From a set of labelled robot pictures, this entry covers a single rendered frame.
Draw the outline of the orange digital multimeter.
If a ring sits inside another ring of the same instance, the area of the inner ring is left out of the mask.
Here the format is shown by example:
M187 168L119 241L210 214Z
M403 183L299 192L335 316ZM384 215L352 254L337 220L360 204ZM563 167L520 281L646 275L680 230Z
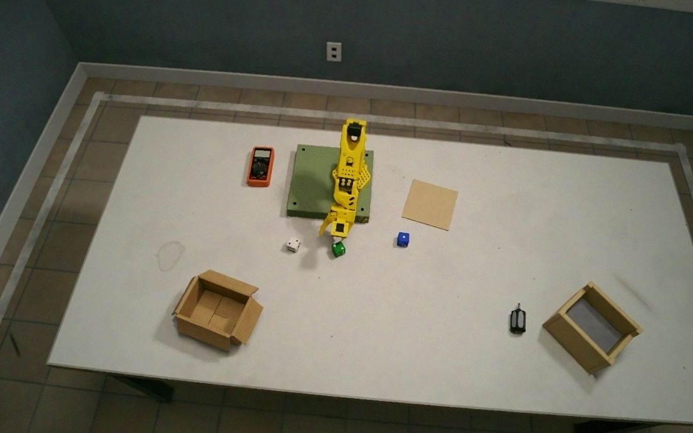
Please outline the orange digital multimeter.
M275 149L272 147L255 146L250 157L248 185L268 187L270 175L275 160Z

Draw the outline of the green die with white pips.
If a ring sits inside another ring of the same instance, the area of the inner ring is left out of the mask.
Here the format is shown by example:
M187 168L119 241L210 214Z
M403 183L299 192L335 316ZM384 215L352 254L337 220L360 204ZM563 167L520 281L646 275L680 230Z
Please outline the green die with white pips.
M345 246L343 245L343 243L341 241L339 241L335 244L332 244L332 252L335 254L335 257L337 258L337 257L340 257L341 255L345 255L346 249L345 249Z

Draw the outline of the blue die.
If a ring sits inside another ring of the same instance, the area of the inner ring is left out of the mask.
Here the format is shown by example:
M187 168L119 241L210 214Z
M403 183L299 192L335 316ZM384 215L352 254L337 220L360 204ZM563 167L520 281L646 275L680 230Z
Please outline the blue die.
M408 247L409 233L399 232L397 246Z

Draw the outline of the tan flat mat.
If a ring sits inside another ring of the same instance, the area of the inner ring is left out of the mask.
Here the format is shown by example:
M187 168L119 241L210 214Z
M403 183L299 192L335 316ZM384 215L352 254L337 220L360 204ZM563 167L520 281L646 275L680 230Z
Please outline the tan flat mat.
M403 218L449 231L459 192L413 179Z

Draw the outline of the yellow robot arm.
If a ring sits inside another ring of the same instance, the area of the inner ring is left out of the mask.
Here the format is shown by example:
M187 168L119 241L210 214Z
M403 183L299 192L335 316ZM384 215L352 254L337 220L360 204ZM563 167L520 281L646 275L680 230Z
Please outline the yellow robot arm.
M335 201L347 210L356 210L359 191L370 181L364 160L367 141L365 129L366 121L360 120L347 120L346 125L342 127L339 162L332 172L332 177L335 181ZM352 136L356 136L357 139L353 140Z

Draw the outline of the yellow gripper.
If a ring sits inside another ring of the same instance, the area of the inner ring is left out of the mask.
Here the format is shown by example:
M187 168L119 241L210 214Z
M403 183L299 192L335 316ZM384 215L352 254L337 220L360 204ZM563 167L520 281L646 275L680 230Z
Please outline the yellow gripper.
M327 213L327 217L321 225L319 236L321 237L327 226L332 223L331 236L341 237L341 241L345 240L347 233L349 233L355 223L355 216L356 210L347 210L345 206L340 206L339 203L332 203L331 210Z

